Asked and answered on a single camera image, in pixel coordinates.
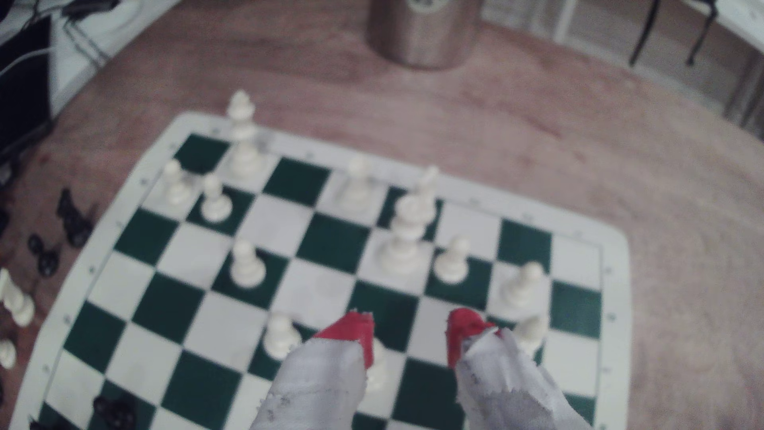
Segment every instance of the green square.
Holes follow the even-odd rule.
[[[590,425],[594,425],[594,399],[575,394],[565,394],[570,406]]]
[[[223,187],[223,194],[231,198],[231,215],[228,215],[228,218],[220,223],[210,223],[205,220],[202,216],[202,203],[204,203],[205,198],[202,195],[196,201],[196,204],[193,206],[193,209],[191,209],[191,213],[189,213],[186,220],[218,233],[233,236],[236,233],[236,230],[238,230],[239,224],[241,224],[241,221],[244,219],[244,215],[247,214],[249,206],[252,204],[252,200],[254,200],[254,195],[226,186]]]
[[[552,283],[549,326],[560,331],[600,338],[602,294],[560,281]]]
[[[37,422],[50,428],[50,430],[77,430],[74,424],[56,412],[56,409],[51,408],[47,403],[43,403],[43,407],[40,409],[40,418],[37,419]]]
[[[352,430],[384,430],[387,420],[356,412],[350,427]]]
[[[503,220],[498,259],[514,265],[536,261],[544,266],[545,272],[549,273],[549,264],[552,259],[552,234],[514,221]]]
[[[155,407],[150,403],[139,399],[133,393],[125,391],[122,388],[116,386],[109,380],[106,380],[101,388],[101,396],[104,396],[107,400],[115,401],[121,400],[133,407],[135,411],[135,428],[134,430],[148,430],[151,427],[151,421],[154,419]],[[88,430],[111,430],[106,426],[106,421],[100,415],[95,412],[90,419]]]
[[[327,168],[281,158],[263,192],[312,207],[328,177]]]
[[[408,294],[356,281],[348,310],[374,314],[374,336],[382,344],[402,353],[409,345],[419,300]]]
[[[63,348],[104,373],[124,329],[123,320],[86,301]]]
[[[461,430],[465,413],[456,403],[456,378],[448,368],[407,359],[393,419],[439,430]]]
[[[318,333],[317,330],[313,330],[312,328],[301,324],[294,323],[294,327],[299,331],[299,335],[303,338],[303,342]],[[260,340],[260,343],[254,350],[252,361],[249,363],[248,372],[255,376],[259,376],[260,378],[272,381],[276,377],[276,372],[279,371],[279,367],[281,367],[281,362],[270,358],[270,355],[265,352],[263,347],[263,336],[260,337]]]
[[[456,285],[441,282],[430,270],[425,294],[457,305],[464,305],[481,311],[485,310],[488,301],[491,264],[474,257],[468,257],[467,264],[469,265],[467,278]]]
[[[133,322],[181,344],[203,295],[198,288],[154,273],[135,310]]]
[[[178,223],[138,209],[122,231],[114,249],[149,265],[157,264]]]
[[[191,135],[175,153],[175,159],[185,171],[208,174],[215,170],[229,146],[222,140]]]
[[[255,288],[242,288],[236,285],[231,279],[231,264],[233,258],[231,254],[223,263],[222,269],[218,273],[218,277],[215,282],[212,283],[212,290],[225,294],[228,297],[241,300],[250,305],[255,305],[263,309],[270,308],[270,301],[273,300],[276,294],[276,289],[279,287],[281,277],[284,274],[284,270],[287,268],[288,260],[271,254],[270,252],[257,249],[257,256],[265,263],[265,279],[261,284]]]
[[[394,186],[390,186],[387,191],[387,196],[384,199],[382,205],[382,211],[379,218],[377,218],[377,226],[383,229],[390,228],[390,221],[395,217],[395,202],[406,194],[406,190]],[[440,220],[440,212],[443,208],[443,200],[435,200],[435,220],[427,226],[425,230],[424,240],[432,242],[435,239],[435,231],[438,229],[438,220]]]
[[[297,256],[347,273],[355,273],[369,228],[315,213]]]
[[[202,427],[222,428],[240,379],[240,373],[183,351],[162,407]]]

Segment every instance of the table surface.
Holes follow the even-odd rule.
[[[7,426],[34,338],[77,251],[62,186],[95,219],[172,118],[220,114],[243,88],[258,122],[564,207],[621,228],[632,255],[631,428],[764,428],[764,146],[678,94],[486,25],[468,62],[409,70],[364,42],[362,0],[186,0],[64,109],[3,199],[0,265],[34,294]],[[40,279],[26,239],[61,251]]]

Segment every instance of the black pawn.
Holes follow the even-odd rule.
[[[85,246],[90,238],[90,233],[93,231],[93,225],[74,206],[72,192],[69,188],[64,188],[61,191],[56,216],[63,220],[63,229],[66,231],[66,240],[69,244],[75,248]]]
[[[58,270],[58,254],[55,251],[46,251],[43,240],[34,233],[29,236],[27,247],[37,256],[37,273],[43,278],[53,276]]]
[[[111,430],[135,429],[135,409],[130,403],[98,396],[93,400],[93,408]]]

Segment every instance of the white pawn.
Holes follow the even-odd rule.
[[[274,313],[268,318],[263,347],[271,358],[281,361],[303,342],[292,320],[285,314]]]
[[[0,299],[13,321],[19,327],[27,327],[34,318],[34,301],[11,280],[8,270],[0,269]]]
[[[204,202],[202,216],[210,223],[221,223],[233,210],[231,198],[223,194],[223,183],[212,173],[207,174],[202,182],[204,187]]]
[[[353,157],[348,165],[348,183],[339,197],[342,209],[360,212],[371,203],[371,164],[362,155]]]
[[[544,267],[539,262],[527,262],[516,279],[502,288],[504,301],[514,307],[526,305],[544,279]]]
[[[254,288],[265,279],[265,263],[254,253],[254,246],[243,239],[237,239],[233,249],[234,262],[231,264],[231,279],[242,288]]]
[[[467,278],[469,265],[467,254],[470,252],[470,241],[464,236],[454,236],[448,249],[435,259],[432,267],[435,276],[445,284],[458,284]]]
[[[9,339],[0,340],[0,366],[11,369],[16,365],[16,347]]]
[[[165,197],[170,204],[181,204],[191,197],[191,187],[186,182],[186,172],[175,158],[168,161],[162,170],[165,183]]]
[[[529,356],[536,355],[536,351],[539,350],[541,344],[544,342],[544,337],[549,332],[549,316],[538,315],[528,318],[525,321],[521,321],[512,330],[515,335],[517,346],[525,351]]]
[[[366,393],[383,389],[387,382],[387,350],[376,337],[371,350],[374,355],[374,363],[366,370]]]

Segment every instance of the stainless steel cup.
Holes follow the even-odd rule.
[[[372,0],[369,45],[411,67],[458,66],[477,38],[482,5],[483,0]]]

